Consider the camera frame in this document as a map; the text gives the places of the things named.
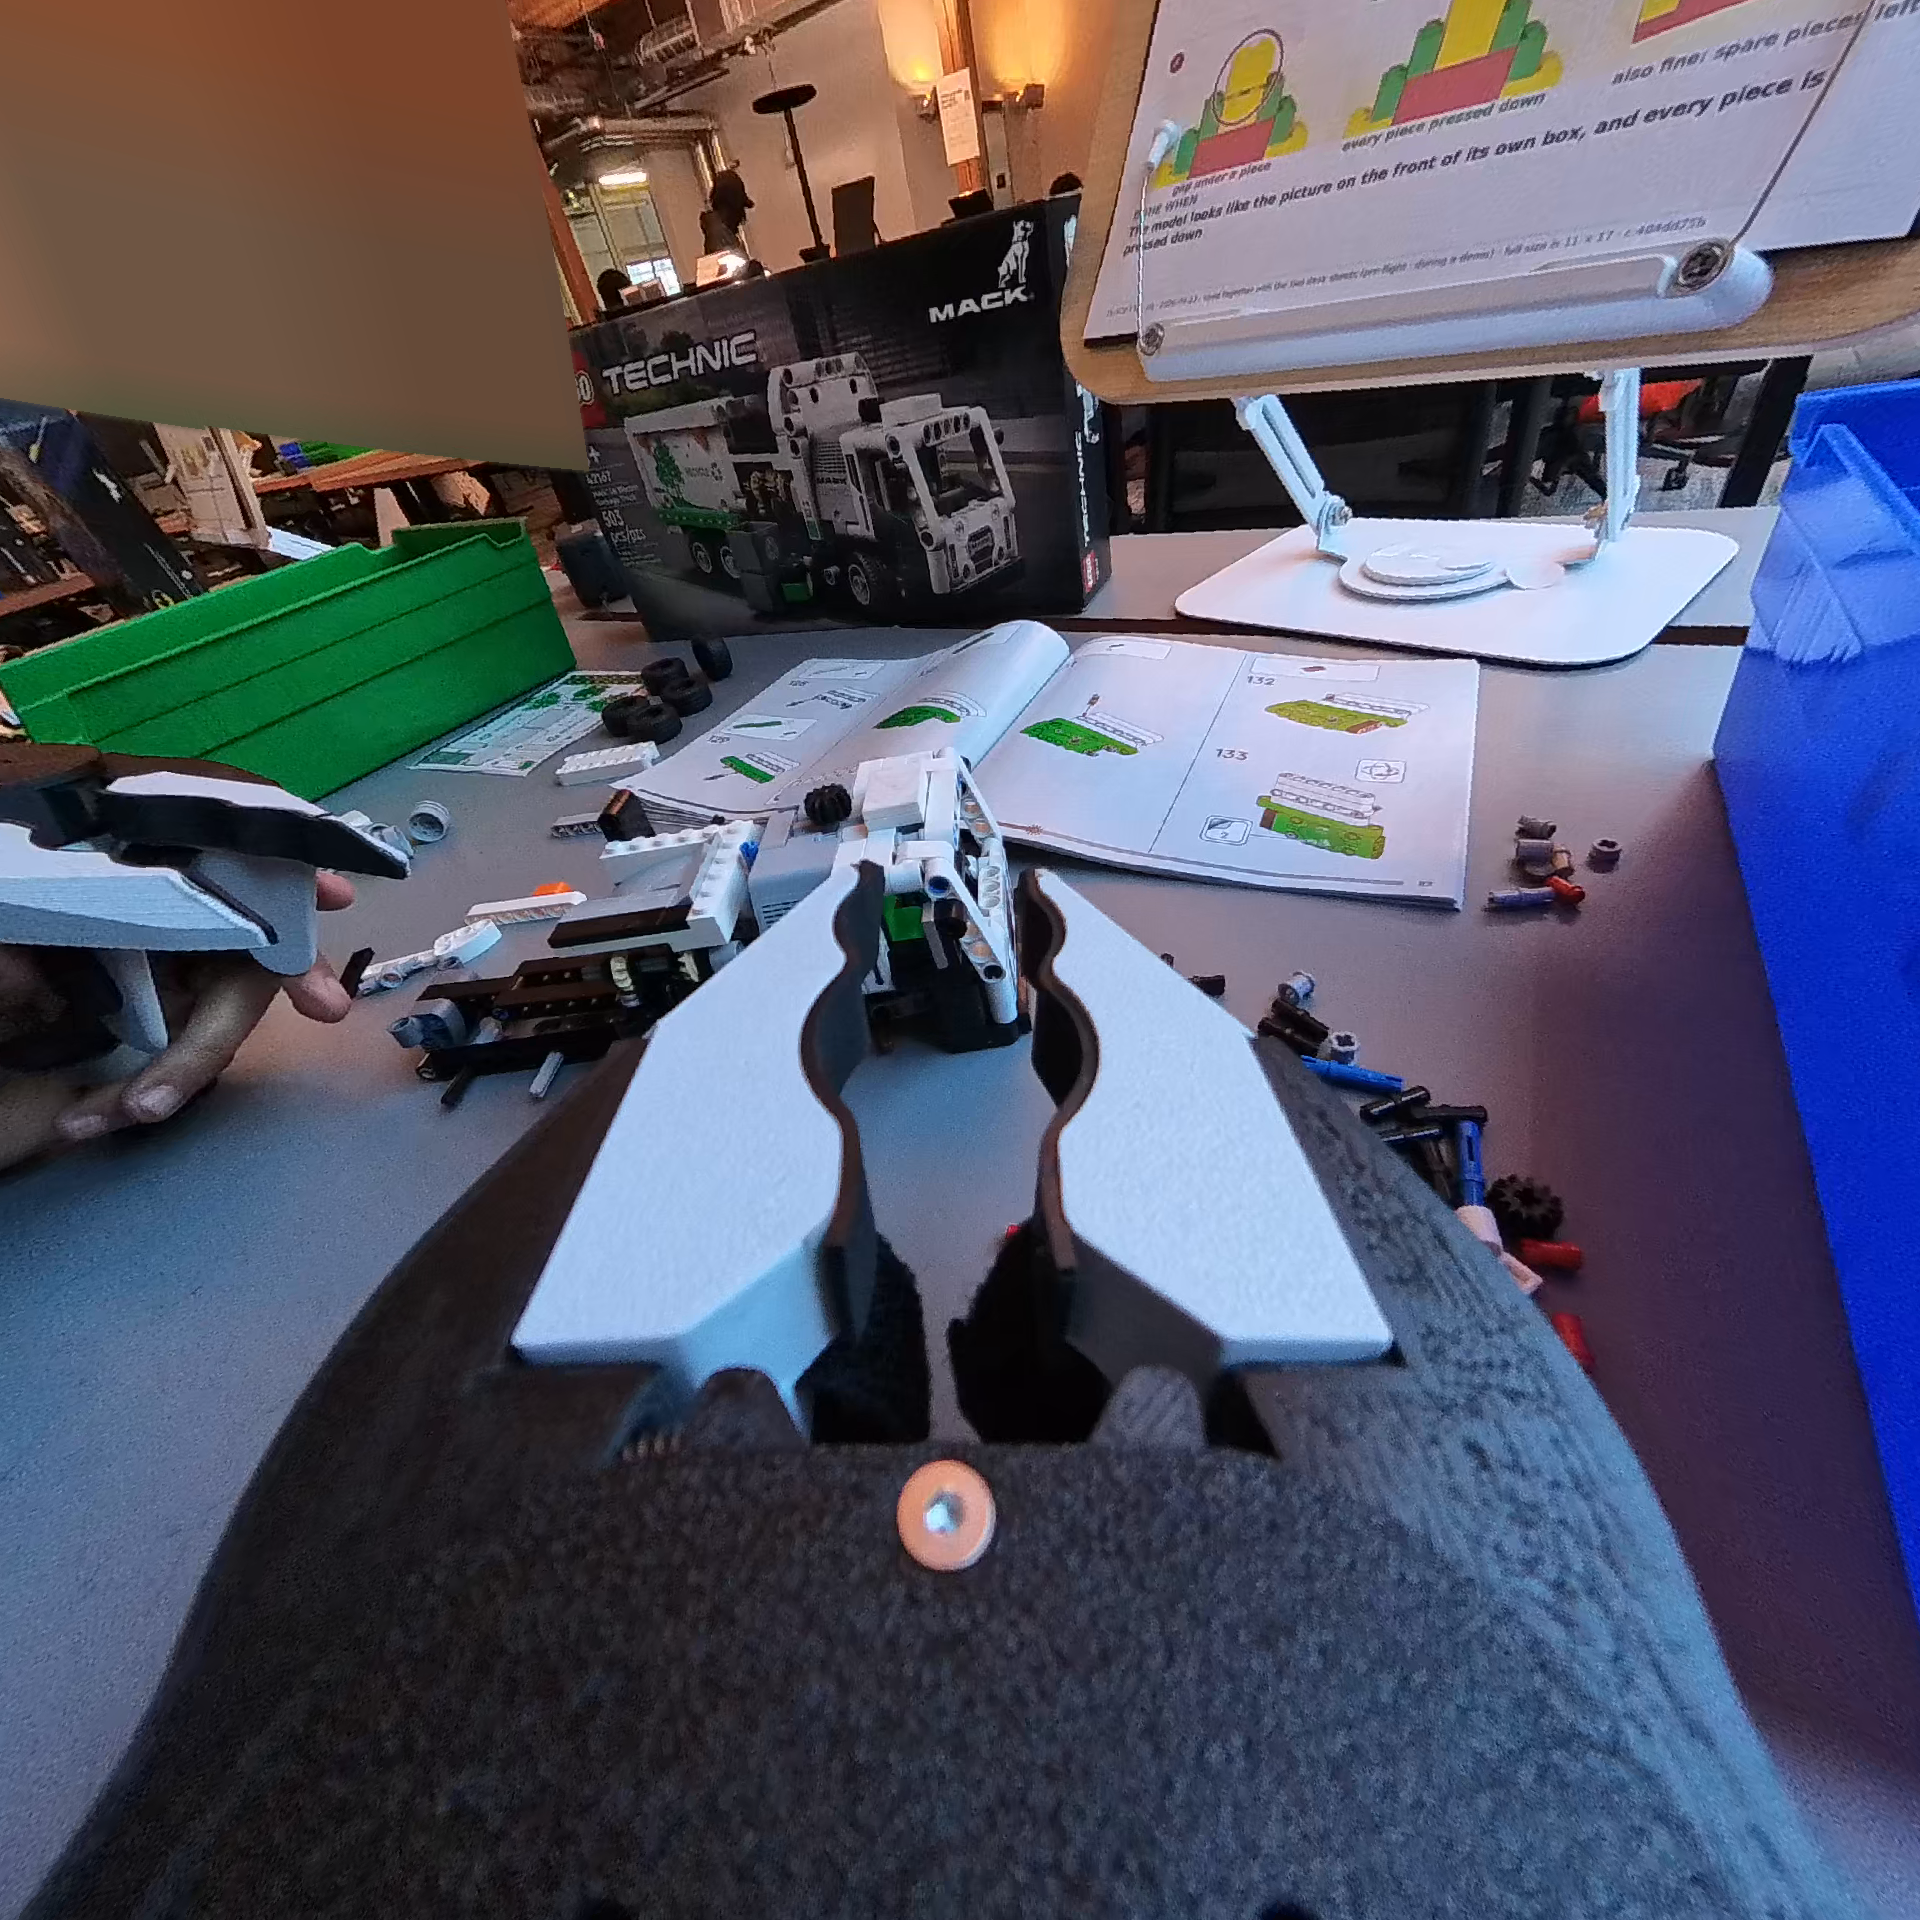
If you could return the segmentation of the green white sticker sheet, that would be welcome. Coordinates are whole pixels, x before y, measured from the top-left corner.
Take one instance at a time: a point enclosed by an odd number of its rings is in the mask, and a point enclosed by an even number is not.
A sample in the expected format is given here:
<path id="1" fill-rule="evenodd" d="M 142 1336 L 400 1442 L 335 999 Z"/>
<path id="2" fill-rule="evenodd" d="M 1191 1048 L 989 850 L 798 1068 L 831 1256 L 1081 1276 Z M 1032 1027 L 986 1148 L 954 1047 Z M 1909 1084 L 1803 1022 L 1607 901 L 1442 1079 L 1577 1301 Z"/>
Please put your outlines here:
<path id="1" fill-rule="evenodd" d="M 521 696 L 514 706 L 441 741 L 414 760 L 417 772 L 480 772 L 526 778 L 563 755 L 575 741 L 601 734 L 601 709 L 643 691 L 638 671 L 570 670 Z"/>

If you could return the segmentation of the pile of small lego pieces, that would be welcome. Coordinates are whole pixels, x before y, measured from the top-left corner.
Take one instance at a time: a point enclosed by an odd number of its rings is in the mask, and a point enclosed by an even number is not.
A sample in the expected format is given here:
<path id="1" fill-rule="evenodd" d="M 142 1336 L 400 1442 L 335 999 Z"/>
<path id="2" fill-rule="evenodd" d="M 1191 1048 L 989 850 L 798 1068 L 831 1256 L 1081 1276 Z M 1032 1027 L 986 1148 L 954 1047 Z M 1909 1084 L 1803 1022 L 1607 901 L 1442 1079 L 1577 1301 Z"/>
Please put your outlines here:
<path id="1" fill-rule="evenodd" d="M 1487 1205 L 1489 1187 L 1483 1178 L 1480 1106 L 1446 1106 L 1433 1101 L 1425 1088 L 1410 1085 L 1397 1074 L 1359 1068 L 1352 1038 L 1338 1038 L 1310 1016 L 1302 989 L 1307 975 L 1286 980 L 1255 1031 L 1293 1051 L 1322 1084 L 1347 1092 L 1367 1092 L 1358 1117 L 1374 1138 L 1419 1172 L 1424 1183 L 1451 1203 L 1462 1228 L 1486 1246 L 1505 1276 L 1536 1299 L 1545 1277 L 1520 1256 L 1520 1236 L 1509 1232 L 1504 1215 Z"/>

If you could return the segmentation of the black floor lamp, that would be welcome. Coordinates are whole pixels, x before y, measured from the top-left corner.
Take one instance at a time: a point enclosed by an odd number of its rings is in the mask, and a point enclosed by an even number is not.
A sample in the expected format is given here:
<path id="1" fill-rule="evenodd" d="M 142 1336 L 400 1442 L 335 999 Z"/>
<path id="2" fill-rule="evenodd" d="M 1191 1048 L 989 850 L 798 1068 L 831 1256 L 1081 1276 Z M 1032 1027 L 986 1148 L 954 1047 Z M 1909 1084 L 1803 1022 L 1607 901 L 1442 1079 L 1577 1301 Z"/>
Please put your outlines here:
<path id="1" fill-rule="evenodd" d="M 809 170 L 800 141 L 798 112 L 803 109 L 817 90 L 806 83 L 770 87 L 752 101 L 752 112 L 760 118 L 774 118 L 783 127 L 783 151 L 791 157 L 791 171 L 798 181 L 800 202 L 803 206 L 809 244 L 800 250 L 803 263 L 827 260 L 831 250 L 825 240 L 817 204 L 810 192 Z"/>

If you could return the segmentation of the partly built lego truck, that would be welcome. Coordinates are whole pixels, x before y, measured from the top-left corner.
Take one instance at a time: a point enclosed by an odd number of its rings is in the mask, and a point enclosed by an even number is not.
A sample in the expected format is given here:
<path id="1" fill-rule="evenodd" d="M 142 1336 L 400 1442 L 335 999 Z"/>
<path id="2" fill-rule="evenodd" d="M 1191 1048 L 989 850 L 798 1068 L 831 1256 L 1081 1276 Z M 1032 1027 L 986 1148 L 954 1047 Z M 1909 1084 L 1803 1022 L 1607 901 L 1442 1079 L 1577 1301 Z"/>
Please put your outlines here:
<path id="1" fill-rule="evenodd" d="M 925 939 L 881 933 L 862 980 L 872 1034 L 915 1029 L 945 1051 L 1023 1034 L 1006 845 L 969 760 L 954 749 L 862 760 L 849 783 L 806 791 L 762 822 L 638 834 L 638 796 L 602 808 L 614 892 L 558 919 L 545 946 L 504 975 L 429 983 L 391 1036 L 417 1055 L 445 1103 L 489 1072 L 560 1068 L 642 1038 L 718 968 L 767 934 L 837 874 L 871 861 L 879 901 L 921 893 Z"/>

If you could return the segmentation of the white grey lego connector piece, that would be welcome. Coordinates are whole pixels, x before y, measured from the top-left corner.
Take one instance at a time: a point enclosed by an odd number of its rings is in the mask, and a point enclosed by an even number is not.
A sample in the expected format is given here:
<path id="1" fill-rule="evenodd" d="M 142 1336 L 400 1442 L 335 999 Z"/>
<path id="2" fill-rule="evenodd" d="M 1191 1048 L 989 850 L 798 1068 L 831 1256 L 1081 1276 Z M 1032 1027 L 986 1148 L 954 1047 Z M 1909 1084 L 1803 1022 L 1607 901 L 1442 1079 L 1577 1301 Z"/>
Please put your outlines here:
<path id="1" fill-rule="evenodd" d="M 361 973 L 354 995 L 367 996 L 391 992 L 414 975 L 463 966 L 478 959 L 480 955 L 489 954 L 494 946 L 498 946 L 498 942 L 498 924 L 494 924 L 490 919 L 469 920 L 449 933 L 439 934 L 439 939 L 422 951 L 408 951 L 401 955 L 367 963 L 367 968 Z"/>

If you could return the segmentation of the laminated instruction sheet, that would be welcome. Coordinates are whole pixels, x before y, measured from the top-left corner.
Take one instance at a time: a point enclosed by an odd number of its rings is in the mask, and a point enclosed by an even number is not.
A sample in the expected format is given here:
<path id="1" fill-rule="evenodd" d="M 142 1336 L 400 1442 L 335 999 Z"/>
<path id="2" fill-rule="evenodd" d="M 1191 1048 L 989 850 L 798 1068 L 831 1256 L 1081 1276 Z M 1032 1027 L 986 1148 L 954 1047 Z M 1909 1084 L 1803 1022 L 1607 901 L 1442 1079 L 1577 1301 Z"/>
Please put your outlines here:
<path id="1" fill-rule="evenodd" d="M 1915 221 L 1917 4 L 1161 4 L 1086 336 Z"/>

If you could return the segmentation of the black lego set box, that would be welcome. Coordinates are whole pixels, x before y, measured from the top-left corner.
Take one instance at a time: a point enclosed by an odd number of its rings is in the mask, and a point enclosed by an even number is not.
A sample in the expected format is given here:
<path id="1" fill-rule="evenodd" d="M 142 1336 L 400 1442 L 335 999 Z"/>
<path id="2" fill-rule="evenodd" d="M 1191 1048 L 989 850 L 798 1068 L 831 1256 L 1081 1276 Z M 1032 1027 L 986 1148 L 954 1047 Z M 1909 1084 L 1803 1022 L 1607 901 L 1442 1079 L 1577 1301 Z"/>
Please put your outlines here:
<path id="1" fill-rule="evenodd" d="M 570 333 L 585 482 L 654 639 L 1079 615 L 1111 575 L 1065 363 L 1075 197 Z"/>

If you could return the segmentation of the white document stand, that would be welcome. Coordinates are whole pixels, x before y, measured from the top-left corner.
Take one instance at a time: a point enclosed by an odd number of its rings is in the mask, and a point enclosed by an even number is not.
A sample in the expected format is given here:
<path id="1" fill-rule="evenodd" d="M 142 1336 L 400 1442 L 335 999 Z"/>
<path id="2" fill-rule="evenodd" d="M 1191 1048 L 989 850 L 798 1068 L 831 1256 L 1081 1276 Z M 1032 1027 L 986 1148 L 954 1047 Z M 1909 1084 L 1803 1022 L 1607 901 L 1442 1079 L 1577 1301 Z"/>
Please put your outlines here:
<path id="1" fill-rule="evenodd" d="M 1669 519 L 1633 525 L 1641 371 L 1735 352 L 1801 352 L 1915 310 L 1904 236 L 1758 251 L 1705 243 L 1451 286 L 1269 307 L 1221 319 L 1086 336 L 1161 4 L 1118 4 L 1095 118 L 1062 344 L 1091 394 L 1131 405 L 1222 397 L 1302 525 L 1175 608 L 1210 629 L 1375 639 L 1509 664 L 1601 664 L 1649 644 L 1736 557 L 1736 541 Z M 1601 500 L 1586 522 L 1362 517 L 1325 479 L 1282 395 L 1451 380 L 1593 374 Z"/>

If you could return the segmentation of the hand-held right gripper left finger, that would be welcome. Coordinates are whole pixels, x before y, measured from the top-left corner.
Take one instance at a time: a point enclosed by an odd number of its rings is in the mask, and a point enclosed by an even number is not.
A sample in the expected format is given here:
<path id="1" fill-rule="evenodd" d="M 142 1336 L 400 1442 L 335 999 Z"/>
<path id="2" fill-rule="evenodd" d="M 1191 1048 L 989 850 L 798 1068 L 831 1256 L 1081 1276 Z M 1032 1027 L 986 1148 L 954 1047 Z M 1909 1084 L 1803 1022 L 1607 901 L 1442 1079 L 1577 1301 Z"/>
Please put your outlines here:
<path id="1" fill-rule="evenodd" d="M 872 1206 L 843 1088 L 869 1048 L 879 902 L 879 867 L 834 871 L 654 1029 L 515 1355 L 648 1360 L 682 1397 L 757 1370 L 809 1424 L 800 1380 L 872 1308 Z"/>

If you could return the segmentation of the blue plastic bin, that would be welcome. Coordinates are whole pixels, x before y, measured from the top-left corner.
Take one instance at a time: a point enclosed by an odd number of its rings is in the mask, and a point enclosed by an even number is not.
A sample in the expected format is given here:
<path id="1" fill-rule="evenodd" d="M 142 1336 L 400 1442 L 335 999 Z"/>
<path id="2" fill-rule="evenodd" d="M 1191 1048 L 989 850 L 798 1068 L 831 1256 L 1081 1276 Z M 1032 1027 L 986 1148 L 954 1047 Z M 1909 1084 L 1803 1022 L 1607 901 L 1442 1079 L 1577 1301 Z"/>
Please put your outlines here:
<path id="1" fill-rule="evenodd" d="M 1713 763 L 1917 1586 L 1917 382 L 1817 390 Z"/>

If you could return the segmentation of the open instruction booklet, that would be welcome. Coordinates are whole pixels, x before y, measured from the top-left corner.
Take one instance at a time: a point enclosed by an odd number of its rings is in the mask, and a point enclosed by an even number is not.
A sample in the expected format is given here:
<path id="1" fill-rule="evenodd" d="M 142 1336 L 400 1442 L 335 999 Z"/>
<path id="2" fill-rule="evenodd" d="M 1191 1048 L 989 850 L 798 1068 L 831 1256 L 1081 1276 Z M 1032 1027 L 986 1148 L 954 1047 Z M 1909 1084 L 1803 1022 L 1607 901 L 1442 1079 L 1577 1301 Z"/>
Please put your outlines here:
<path id="1" fill-rule="evenodd" d="M 638 778 L 657 821 L 795 811 L 862 760 L 957 749 L 1006 836 L 1133 874 L 1457 907 L 1480 670 L 1011 620 L 815 655 Z"/>

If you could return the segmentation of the wooden work table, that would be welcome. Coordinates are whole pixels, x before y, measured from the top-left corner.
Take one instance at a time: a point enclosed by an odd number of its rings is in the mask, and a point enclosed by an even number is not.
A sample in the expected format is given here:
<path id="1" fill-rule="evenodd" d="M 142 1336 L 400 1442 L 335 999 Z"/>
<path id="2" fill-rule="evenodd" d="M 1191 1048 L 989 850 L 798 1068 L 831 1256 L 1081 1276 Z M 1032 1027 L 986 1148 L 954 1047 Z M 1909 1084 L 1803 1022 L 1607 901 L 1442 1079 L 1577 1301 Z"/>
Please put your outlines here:
<path id="1" fill-rule="evenodd" d="M 345 461 L 256 478 L 254 491 L 257 496 L 270 496 L 294 488 L 309 488 L 318 494 L 349 488 L 392 488 L 441 478 L 448 472 L 480 471 L 485 466 L 487 461 L 463 458 L 421 458 L 391 450 L 367 450 Z"/>

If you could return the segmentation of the white cardboard box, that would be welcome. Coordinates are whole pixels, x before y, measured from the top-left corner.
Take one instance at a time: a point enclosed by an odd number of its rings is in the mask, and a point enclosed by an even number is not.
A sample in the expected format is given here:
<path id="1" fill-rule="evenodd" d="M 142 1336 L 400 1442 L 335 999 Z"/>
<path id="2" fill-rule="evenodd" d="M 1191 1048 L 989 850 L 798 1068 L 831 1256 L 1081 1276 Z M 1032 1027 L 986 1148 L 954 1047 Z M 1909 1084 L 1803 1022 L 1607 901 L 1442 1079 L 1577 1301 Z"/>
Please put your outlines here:
<path id="1" fill-rule="evenodd" d="M 182 500 L 186 534 L 200 543 L 245 547 L 256 554 L 271 547 L 271 528 L 261 510 L 249 455 L 225 428 L 154 423 L 165 455 L 165 479 Z"/>

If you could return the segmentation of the black cardboard box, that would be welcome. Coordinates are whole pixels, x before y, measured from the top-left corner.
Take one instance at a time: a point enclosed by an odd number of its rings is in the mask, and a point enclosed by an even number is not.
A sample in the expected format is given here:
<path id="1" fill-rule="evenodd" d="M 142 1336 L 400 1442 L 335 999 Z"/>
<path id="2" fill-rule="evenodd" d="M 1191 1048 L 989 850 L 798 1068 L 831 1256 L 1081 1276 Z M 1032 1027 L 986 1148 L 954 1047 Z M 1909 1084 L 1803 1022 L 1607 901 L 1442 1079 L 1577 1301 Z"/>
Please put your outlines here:
<path id="1" fill-rule="evenodd" d="M 203 591 L 176 541 L 109 469 L 88 428 L 65 410 L 1 400 L 5 525 L 33 514 L 64 560 L 120 616 L 177 606 Z"/>

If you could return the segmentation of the green plastic bin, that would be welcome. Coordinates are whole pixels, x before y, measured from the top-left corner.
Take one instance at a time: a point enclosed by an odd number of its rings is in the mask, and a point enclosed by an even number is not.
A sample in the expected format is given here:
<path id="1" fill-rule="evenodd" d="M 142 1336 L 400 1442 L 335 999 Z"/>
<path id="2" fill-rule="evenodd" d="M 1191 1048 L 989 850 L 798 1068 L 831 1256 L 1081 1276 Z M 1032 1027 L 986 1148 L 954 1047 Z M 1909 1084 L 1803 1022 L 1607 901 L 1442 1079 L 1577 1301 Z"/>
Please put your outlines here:
<path id="1" fill-rule="evenodd" d="M 33 741 L 218 760 L 319 799 L 568 671 L 514 519 L 400 528 L 1 670 Z"/>

